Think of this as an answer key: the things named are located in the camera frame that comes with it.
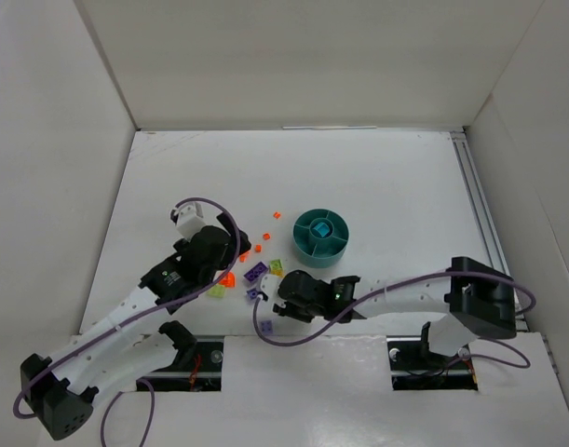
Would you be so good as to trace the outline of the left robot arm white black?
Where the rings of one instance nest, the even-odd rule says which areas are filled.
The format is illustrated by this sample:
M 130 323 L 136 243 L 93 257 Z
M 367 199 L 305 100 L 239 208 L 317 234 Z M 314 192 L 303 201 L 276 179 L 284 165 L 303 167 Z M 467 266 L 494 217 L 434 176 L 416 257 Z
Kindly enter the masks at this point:
M 251 244 L 226 214 L 180 225 L 171 256 L 152 267 L 105 318 L 71 345 L 20 365 L 23 397 L 53 440 L 81 428 L 106 397 L 155 370 L 187 365 L 196 337 L 174 314 L 182 298 L 208 290 Z

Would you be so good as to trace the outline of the teal oval lego piece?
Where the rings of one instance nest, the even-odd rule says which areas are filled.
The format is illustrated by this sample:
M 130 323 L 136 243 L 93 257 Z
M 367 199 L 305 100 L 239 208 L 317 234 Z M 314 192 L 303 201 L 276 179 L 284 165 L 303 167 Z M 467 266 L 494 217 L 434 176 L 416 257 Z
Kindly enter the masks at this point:
M 311 231 L 315 237 L 325 238 L 329 236 L 332 230 L 326 222 L 318 222 L 312 226 Z

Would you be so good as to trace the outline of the lavender square lego bottom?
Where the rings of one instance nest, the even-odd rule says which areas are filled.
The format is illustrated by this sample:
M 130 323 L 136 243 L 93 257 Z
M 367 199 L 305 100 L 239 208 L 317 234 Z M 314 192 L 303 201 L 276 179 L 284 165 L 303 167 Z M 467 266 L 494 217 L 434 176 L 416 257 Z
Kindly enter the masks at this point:
M 274 322 L 271 319 L 261 320 L 259 322 L 260 333 L 263 335 L 271 335 L 274 333 Z

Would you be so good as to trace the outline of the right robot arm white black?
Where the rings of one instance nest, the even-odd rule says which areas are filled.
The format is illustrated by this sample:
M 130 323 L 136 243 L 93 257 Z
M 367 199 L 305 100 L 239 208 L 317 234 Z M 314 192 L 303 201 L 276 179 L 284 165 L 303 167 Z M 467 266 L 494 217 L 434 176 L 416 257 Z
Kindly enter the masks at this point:
M 450 357 L 478 339 L 511 340 L 516 336 L 513 279 L 468 257 L 419 278 L 396 283 L 368 282 L 358 276 L 330 281 L 303 270 L 284 277 L 266 275 L 260 292 L 284 318 L 310 323 L 314 318 L 347 324 L 383 315 L 436 314 L 423 325 L 428 352 Z

